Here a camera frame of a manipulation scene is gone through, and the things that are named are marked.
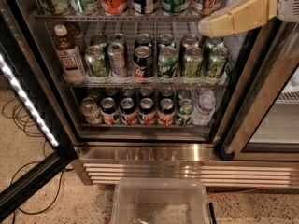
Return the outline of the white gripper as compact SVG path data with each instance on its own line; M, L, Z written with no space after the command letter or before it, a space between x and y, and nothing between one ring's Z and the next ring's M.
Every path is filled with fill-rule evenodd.
M208 37L235 35L264 26L276 16L281 21L299 22L299 0L235 0L201 19L198 29Z

